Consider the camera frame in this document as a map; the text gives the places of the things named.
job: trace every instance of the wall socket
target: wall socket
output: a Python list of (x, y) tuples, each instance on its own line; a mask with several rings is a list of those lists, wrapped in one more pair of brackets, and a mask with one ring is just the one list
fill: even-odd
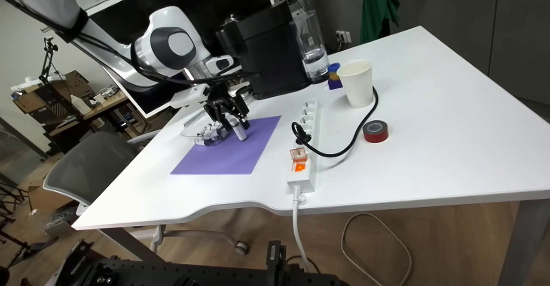
[(349, 31), (336, 31), (336, 39), (344, 43), (351, 43), (351, 34)]

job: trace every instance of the coffee machine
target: coffee machine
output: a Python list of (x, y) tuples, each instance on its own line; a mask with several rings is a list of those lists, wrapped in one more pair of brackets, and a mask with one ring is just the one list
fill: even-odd
[(286, 1), (278, 2), (245, 18), (230, 17), (216, 32), (228, 55), (237, 57), (258, 99), (296, 92), (310, 85), (290, 25)]

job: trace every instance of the white table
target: white table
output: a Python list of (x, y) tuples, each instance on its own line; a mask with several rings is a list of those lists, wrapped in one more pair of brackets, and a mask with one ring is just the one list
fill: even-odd
[[(300, 212), (526, 200), (499, 282), (523, 284), (550, 218), (550, 125), (422, 27), (336, 53), (330, 62), (361, 58), (373, 61), (380, 98), (371, 119), (388, 123), (389, 139), (371, 144), (360, 135), (347, 156), (320, 158), (316, 191)], [(180, 136), (181, 111), (73, 227), (103, 229), (136, 256), (158, 260), (112, 228), (184, 223), (227, 208), (291, 215), (290, 124), (313, 96), (322, 104), (319, 149), (339, 151), (369, 108), (351, 108), (342, 89), (324, 83), (250, 106), (250, 119), (281, 115), (251, 175), (171, 175), (193, 145)]]

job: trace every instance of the purple paper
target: purple paper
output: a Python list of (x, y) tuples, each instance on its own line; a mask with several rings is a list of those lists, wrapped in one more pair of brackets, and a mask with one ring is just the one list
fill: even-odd
[(245, 141), (231, 131), (219, 145), (195, 145), (171, 174), (251, 174), (280, 118), (250, 120)]

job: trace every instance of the red tape roll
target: red tape roll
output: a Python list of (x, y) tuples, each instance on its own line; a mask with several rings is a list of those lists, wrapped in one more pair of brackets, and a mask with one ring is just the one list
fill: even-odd
[(373, 120), (363, 126), (365, 140), (370, 143), (380, 143), (389, 136), (388, 124), (381, 120)]

